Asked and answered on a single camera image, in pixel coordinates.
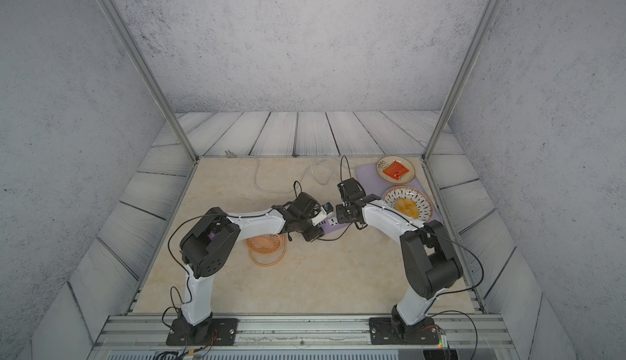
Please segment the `purple power strip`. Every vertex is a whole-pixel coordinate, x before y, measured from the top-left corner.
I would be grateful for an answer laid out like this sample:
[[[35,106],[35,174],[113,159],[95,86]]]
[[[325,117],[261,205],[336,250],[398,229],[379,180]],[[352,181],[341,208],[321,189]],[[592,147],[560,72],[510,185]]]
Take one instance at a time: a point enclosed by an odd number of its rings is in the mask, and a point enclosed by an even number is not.
[[[324,235],[329,235],[335,231],[343,231],[348,226],[348,223],[340,223],[336,216],[328,217],[318,224],[318,227],[324,231]]]

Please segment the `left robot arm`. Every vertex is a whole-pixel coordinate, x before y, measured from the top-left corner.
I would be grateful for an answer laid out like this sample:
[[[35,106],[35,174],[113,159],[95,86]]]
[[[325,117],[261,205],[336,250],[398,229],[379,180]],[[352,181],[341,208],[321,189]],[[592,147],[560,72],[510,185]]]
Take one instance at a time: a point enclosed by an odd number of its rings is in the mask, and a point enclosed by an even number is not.
[[[227,213],[219,207],[192,218],[193,227],[179,242],[175,262],[184,270],[185,288],[176,323],[194,328],[212,319],[211,297],[214,276],[221,270],[235,244],[258,236],[279,236],[296,232],[307,242],[323,236],[319,224],[334,208],[322,205],[306,192],[283,205],[254,213]]]

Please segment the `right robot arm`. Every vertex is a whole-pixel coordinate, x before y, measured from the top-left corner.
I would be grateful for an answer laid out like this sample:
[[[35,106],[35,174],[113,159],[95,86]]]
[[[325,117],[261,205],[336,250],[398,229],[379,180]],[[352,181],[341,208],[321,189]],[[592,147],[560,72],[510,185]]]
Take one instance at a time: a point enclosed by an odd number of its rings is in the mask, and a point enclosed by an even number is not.
[[[436,300],[463,292],[452,289],[464,277],[457,253],[462,245],[448,237],[443,223],[409,218],[377,195],[368,195],[354,178],[339,182],[337,188],[342,200],[335,209],[340,223],[371,226],[399,244],[409,287],[391,312],[396,331],[424,324]]]

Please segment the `purple placemat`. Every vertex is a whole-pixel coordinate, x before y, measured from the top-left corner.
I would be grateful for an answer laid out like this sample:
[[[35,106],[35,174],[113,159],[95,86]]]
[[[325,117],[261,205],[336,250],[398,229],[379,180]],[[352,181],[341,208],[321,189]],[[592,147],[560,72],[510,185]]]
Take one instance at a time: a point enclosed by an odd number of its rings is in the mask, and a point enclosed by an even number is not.
[[[432,202],[430,188],[428,186],[424,187],[418,178],[413,177],[409,182],[401,184],[388,182],[378,175],[377,166],[373,163],[358,166],[355,171],[355,178],[361,183],[367,194],[378,195],[381,198],[383,198],[383,195],[393,187],[412,187],[419,190],[419,192],[424,194],[431,201],[430,208],[432,218],[428,219],[428,221],[436,220],[443,223],[443,219],[438,212],[436,205]]]

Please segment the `beige plate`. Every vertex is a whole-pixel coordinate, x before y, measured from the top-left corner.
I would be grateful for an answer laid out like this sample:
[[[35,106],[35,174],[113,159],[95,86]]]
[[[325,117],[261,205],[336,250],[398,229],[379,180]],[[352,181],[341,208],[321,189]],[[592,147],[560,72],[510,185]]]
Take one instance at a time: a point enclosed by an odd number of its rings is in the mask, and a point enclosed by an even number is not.
[[[378,176],[391,184],[404,185],[411,182],[416,175],[414,165],[400,156],[385,156],[376,164]]]

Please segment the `red packet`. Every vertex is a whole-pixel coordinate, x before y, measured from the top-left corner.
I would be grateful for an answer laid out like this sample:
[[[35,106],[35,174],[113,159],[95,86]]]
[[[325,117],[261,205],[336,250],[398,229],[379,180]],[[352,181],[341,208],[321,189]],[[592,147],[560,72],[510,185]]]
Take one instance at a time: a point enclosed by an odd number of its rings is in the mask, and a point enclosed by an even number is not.
[[[405,174],[409,173],[410,169],[405,167],[401,162],[394,161],[383,169],[383,173],[396,181],[399,181]]]

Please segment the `yellow food in bowl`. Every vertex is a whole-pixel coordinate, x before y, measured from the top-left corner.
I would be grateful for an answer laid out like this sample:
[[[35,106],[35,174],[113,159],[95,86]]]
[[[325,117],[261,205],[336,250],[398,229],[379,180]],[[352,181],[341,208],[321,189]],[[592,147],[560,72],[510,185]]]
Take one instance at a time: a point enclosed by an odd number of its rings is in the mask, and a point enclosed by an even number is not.
[[[403,215],[408,216],[409,218],[419,218],[421,214],[417,203],[413,200],[406,198],[399,198],[398,200],[396,200],[395,210],[401,212]]]

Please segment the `white patterned bowl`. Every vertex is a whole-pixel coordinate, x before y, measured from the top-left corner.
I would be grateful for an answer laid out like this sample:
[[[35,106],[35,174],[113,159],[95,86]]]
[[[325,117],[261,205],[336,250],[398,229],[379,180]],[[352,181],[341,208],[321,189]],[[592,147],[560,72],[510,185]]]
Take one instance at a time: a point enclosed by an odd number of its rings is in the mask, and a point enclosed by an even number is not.
[[[423,222],[429,222],[435,214],[428,196],[414,187],[391,187],[383,194],[382,199],[403,215]]]

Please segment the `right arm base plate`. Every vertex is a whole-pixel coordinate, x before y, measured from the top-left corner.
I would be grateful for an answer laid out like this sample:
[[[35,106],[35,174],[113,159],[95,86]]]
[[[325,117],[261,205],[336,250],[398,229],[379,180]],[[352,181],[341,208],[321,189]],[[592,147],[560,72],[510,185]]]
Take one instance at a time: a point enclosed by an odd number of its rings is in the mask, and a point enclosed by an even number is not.
[[[368,320],[372,345],[441,345],[440,328],[432,318],[414,325],[402,319],[376,317]]]

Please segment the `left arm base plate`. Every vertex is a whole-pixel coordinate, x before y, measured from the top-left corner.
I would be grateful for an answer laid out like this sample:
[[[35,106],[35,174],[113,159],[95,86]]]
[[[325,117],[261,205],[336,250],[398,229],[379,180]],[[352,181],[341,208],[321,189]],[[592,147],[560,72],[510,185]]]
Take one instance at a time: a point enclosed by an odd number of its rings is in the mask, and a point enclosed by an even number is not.
[[[192,326],[183,317],[179,317],[171,324],[166,345],[233,346],[238,324],[238,319],[209,318],[197,326]]]

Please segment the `aluminium front rail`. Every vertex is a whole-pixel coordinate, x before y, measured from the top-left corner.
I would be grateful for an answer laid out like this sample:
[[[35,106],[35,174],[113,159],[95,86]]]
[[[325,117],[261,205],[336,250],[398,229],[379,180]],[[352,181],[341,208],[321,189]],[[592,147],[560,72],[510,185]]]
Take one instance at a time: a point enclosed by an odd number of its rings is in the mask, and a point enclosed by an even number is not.
[[[366,314],[220,314],[207,338],[191,344],[168,340],[172,316],[114,316],[105,323],[91,359],[441,358],[516,359],[499,314],[458,312],[404,339],[389,316]]]

